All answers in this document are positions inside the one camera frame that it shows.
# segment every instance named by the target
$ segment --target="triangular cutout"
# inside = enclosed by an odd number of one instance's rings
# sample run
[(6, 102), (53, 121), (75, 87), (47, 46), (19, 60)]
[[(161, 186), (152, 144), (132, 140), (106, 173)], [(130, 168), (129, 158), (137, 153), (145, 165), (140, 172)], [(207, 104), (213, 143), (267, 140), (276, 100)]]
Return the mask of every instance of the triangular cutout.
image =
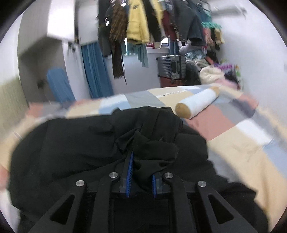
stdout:
[(56, 212), (52, 214), (50, 220), (63, 225), (66, 224), (74, 199), (75, 199), (74, 195), (69, 196), (67, 200), (65, 200), (65, 202), (60, 206), (60, 208), (57, 209)]
[(233, 215), (213, 195), (209, 195), (208, 199), (211, 203), (218, 224), (223, 224), (234, 218)]

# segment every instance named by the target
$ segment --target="curtain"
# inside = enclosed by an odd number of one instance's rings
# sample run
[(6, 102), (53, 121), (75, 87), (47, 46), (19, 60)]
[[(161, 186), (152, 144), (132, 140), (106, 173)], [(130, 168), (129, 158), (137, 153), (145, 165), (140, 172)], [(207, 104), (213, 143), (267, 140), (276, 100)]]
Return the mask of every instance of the curtain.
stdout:
[(62, 68), (49, 70), (47, 81), (57, 102), (76, 101), (67, 74)]
[(113, 95), (106, 62), (98, 42), (82, 46), (83, 62), (93, 99)]

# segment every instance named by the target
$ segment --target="cylindrical pillow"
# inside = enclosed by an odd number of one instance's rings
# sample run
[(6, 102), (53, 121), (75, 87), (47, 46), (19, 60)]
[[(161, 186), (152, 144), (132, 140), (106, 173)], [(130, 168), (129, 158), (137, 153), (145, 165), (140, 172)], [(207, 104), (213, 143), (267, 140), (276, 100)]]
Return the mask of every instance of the cylindrical pillow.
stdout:
[(191, 119), (210, 105), (218, 95), (218, 87), (208, 88), (198, 94), (181, 100), (175, 106), (175, 112), (179, 117)]
[(224, 72), (216, 67), (207, 66), (204, 67), (200, 73), (199, 78), (201, 84), (211, 84), (214, 83), (218, 79), (224, 79)]

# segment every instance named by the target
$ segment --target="maroon garment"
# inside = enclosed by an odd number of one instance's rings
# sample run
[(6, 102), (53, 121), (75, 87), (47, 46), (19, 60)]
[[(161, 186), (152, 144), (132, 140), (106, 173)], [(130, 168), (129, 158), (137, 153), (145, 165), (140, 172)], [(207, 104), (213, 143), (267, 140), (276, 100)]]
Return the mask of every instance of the maroon garment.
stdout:
[(164, 27), (166, 37), (170, 36), (170, 39), (172, 41), (175, 41), (177, 39), (177, 35), (175, 33), (173, 25), (170, 23), (170, 17), (168, 11), (163, 11), (162, 25)]

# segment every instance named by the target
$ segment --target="bed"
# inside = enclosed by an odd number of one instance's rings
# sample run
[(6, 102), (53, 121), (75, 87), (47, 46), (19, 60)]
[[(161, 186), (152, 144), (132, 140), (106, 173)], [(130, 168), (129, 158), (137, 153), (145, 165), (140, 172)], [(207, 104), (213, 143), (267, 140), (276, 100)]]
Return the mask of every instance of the bed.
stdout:
[[(170, 106), (174, 111), (179, 101), (209, 87), (157, 88), (63, 105), (32, 103), (29, 110), (25, 103), (16, 101), (14, 104), (23, 105), (20, 109), (26, 114), (2, 140), (0, 163), (9, 171), (11, 152), (17, 143), (49, 119), (110, 114), (116, 108), (142, 106)], [(226, 86), (219, 89), (219, 97), (210, 106), (183, 122), (207, 140), (209, 159), (219, 175), (230, 182), (242, 182), (257, 192), (255, 201), (267, 215), (272, 230), (287, 207), (287, 129), (250, 96)]]

